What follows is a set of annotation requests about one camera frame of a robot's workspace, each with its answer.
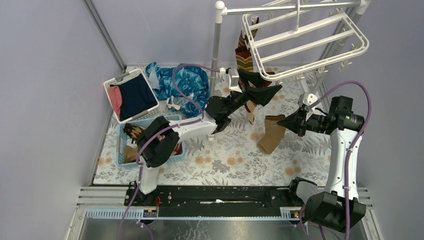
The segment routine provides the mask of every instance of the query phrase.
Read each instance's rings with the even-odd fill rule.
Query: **gray wall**
[[[347,81],[363,83],[372,101],[370,123],[358,156],[358,181],[367,186],[384,239],[423,239],[424,206],[424,3],[373,1],[359,27],[369,50],[344,72],[334,70],[327,88]],[[333,96],[352,97],[353,110],[367,114],[357,86]]]
[[[179,63],[211,64],[215,24],[215,2],[217,0],[93,0],[119,53],[128,65],[160,65]],[[272,0],[225,0],[229,8],[257,7]],[[300,16],[300,25],[328,17],[329,10],[317,10]],[[258,14],[261,22],[268,19],[267,13]],[[295,17],[288,22],[279,22],[263,27],[256,39],[292,30]],[[334,26],[319,32],[296,37],[284,43],[260,49],[261,57],[282,50],[311,43],[333,33]],[[242,15],[225,16],[221,29],[219,61],[235,64],[234,49],[237,47],[242,29]],[[323,49],[316,48],[269,65],[310,63],[321,56]]]
[[[3,0],[0,33],[0,239],[63,239],[119,69],[82,0]]]

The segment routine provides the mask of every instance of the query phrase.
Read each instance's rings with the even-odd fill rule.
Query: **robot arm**
[[[237,72],[230,72],[229,75],[231,79],[230,87],[232,87],[233,91],[227,97],[211,96],[207,101],[204,117],[200,121],[189,124],[189,122],[194,121],[193,118],[167,121],[163,116],[160,116],[137,139],[136,143],[138,150],[140,150],[153,135],[169,126],[176,125],[176,127],[162,134],[164,136],[162,141],[154,139],[142,153],[143,158],[140,158],[140,160],[144,160],[144,167],[142,168],[141,180],[138,184],[140,184],[140,190],[143,194],[149,194],[156,189],[159,166],[168,160],[177,143],[196,136],[222,132],[231,122],[229,116],[247,101],[265,106],[282,88],[281,85],[263,88],[251,87],[249,83],[254,86],[261,86],[265,81],[258,72],[248,72],[239,69]],[[234,80],[237,76],[237,88],[234,88],[232,85],[235,84]]]
[[[349,203],[350,222],[354,226],[365,215],[366,206],[358,202],[356,184],[357,153],[362,137],[353,149],[350,144],[364,124],[364,117],[353,113],[353,99],[345,96],[331,100],[329,113],[326,116],[313,114],[308,106],[315,102],[311,93],[300,96],[300,108],[279,125],[304,136],[306,131],[330,135],[331,163],[328,180],[324,191],[318,189],[314,182],[297,177],[290,183],[290,192],[300,197],[306,204],[305,220],[344,233],[346,230],[345,214],[345,159],[348,151],[352,151],[349,159]]]

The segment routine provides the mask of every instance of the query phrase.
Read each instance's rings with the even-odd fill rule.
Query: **laundry basket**
[[[129,122],[129,121],[133,121],[133,120],[136,120],[136,119],[152,118],[152,117],[155,117],[155,116],[160,114],[160,109],[159,109],[160,104],[159,104],[158,98],[156,97],[155,93],[152,90],[152,87],[150,86],[149,82],[147,81],[147,77],[146,77],[145,73],[140,68],[136,68],[136,69],[131,70],[129,72],[125,72],[124,74],[117,76],[117,77],[114,77],[114,78],[107,80],[103,83],[104,90],[106,91],[107,98],[109,99],[109,103],[110,103],[110,105],[112,105],[111,97],[109,96],[109,93],[108,93],[108,89],[111,88],[111,85],[121,85],[123,83],[126,83],[128,81],[133,80],[134,78],[136,78],[140,74],[143,76],[144,80],[147,82],[147,85],[150,88],[150,91],[153,93],[153,96],[156,99],[157,104],[155,106],[153,106],[153,107],[151,107],[147,110],[144,110],[144,111],[140,112],[139,114],[134,115],[134,116],[127,118],[125,120],[120,120],[120,116],[118,116],[116,114],[116,112],[114,111],[113,115],[115,116],[116,120],[120,124]]]
[[[168,121],[169,120],[174,120],[174,121],[181,120],[180,115],[169,115],[169,116],[164,116],[164,118]],[[131,122],[127,122],[127,123],[146,129],[153,122],[153,120],[155,120],[155,118],[131,121]],[[117,129],[118,138],[117,138],[117,145],[116,145],[116,165],[118,167],[132,168],[132,167],[137,166],[136,162],[124,163],[124,148],[127,146],[127,142],[130,139],[130,136],[128,136],[124,132],[124,126],[125,126],[125,123],[122,123],[118,126],[118,129]],[[174,162],[183,161],[184,155],[186,154],[186,144],[184,142],[181,142],[181,148],[182,148],[181,154],[171,156],[168,159],[167,162],[174,163]]]

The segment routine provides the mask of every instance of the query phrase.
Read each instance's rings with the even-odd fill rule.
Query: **patterned floor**
[[[306,79],[312,79],[311,72],[304,75]],[[302,177],[324,186],[330,167],[328,135],[307,132],[306,136],[298,137],[287,130],[285,138],[271,155],[260,152],[256,147],[265,133],[266,115],[289,115],[298,108],[297,101],[303,92],[300,83],[287,79],[282,85],[283,88],[267,106],[256,108],[253,125],[247,119],[246,110],[240,108],[231,115],[231,124],[218,133],[214,141],[208,141],[206,136],[186,141],[185,160],[162,165],[158,184],[287,186],[295,177]],[[228,95],[227,87],[227,80],[218,81],[216,94]],[[137,167],[128,169],[115,164],[117,126],[116,119],[112,117],[94,176],[93,183],[96,185],[126,185],[137,178]]]

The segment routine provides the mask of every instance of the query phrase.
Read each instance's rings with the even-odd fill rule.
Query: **metal floor plate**
[[[85,219],[80,240],[116,240],[120,219]],[[294,228],[288,221],[265,220],[155,220],[148,225],[156,240],[307,240],[300,226]],[[322,239],[317,227],[309,226],[312,239]],[[337,238],[325,231],[327,240]],[[364,227],[355,225],[350,238],[366,240]],[[141,228],[135,220],[125,220],[121,240],[151,239],[146,227]]]

